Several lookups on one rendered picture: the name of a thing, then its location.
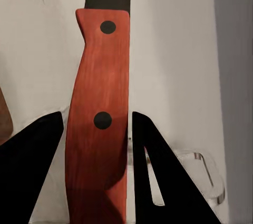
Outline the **parer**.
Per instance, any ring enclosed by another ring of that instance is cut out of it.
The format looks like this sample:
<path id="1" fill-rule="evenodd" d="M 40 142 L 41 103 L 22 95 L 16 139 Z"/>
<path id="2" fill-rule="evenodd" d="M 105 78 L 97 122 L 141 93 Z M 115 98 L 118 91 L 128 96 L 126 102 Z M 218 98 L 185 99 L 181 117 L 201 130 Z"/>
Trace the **parer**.
<path id="1" fill-rule="evenodd" d="M 131 0 L 85 0 L 65 142 L 70 224 L 126 224 Z"/>

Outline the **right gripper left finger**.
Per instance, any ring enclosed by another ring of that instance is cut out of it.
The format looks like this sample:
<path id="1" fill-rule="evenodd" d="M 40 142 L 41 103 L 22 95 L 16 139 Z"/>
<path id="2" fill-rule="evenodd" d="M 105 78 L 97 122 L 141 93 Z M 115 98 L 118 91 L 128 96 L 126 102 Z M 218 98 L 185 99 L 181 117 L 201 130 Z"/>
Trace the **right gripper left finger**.
<path id="1" fill-rule="evenodd" d="M 0 145 L 0 224 L 28 224 L 63 131 L 58 111 Z"/>

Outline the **cutting board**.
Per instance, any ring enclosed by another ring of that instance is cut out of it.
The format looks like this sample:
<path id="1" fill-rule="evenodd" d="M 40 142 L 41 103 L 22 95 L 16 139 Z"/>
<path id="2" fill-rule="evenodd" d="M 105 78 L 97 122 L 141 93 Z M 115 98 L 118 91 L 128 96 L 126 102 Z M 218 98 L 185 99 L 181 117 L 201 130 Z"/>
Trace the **cutting board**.
<path id="1" fill-rule="evenodd" d="M 0 88 L 0 145 L 10 139 L 13 133 L 13 121 Z"/>

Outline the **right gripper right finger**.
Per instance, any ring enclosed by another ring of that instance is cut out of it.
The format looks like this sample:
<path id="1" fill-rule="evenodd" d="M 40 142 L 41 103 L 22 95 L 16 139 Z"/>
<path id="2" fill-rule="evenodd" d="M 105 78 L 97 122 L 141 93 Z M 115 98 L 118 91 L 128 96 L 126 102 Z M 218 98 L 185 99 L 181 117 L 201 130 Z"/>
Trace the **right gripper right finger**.
<path id="1" fill-rule="evenodd" d="M 136 224 L 221 224 L 152 120 L 132 112 Z M 145 150 L 165 206 L 153 204 Z"/>

